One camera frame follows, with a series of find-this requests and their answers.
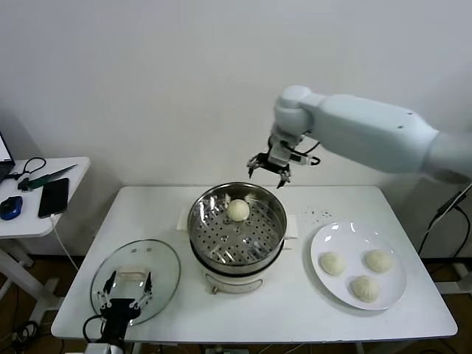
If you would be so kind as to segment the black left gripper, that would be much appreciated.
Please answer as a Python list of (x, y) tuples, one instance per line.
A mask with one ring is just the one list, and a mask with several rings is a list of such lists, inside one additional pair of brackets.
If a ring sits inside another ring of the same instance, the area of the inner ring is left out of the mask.
[(128, 325), (131, 320), (137, 319), (143, 308), (152, 297), (152, 277), (147, 274), (142, 294), (135, 300), (131, 298), (110, 298), (111, 290), (115, 285), (117, 272), (113, 271), (105, 281), (103, 289), (97, 292), (97, 299), (101, 317), (105, 320), (105, 327), (99, 343), (123, 343)]

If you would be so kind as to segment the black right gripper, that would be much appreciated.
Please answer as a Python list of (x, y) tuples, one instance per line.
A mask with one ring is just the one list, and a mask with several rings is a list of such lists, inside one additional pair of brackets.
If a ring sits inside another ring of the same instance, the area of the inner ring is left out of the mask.
[(273, 162), (270, 162), (268, 153), (258, 153), (257, 156), (250, 158), (246, 164), (248, 169), (249, 178), (253, 176), (254, 171), (257, 168), (263, 168), (270, 172), (277, 172), (280, 177), (280, 181), (277, 185), (277, 189), (284, 187), (287, 183), (291, 182), (291, 169), (290, 165), (286, 164), (280, 166)]

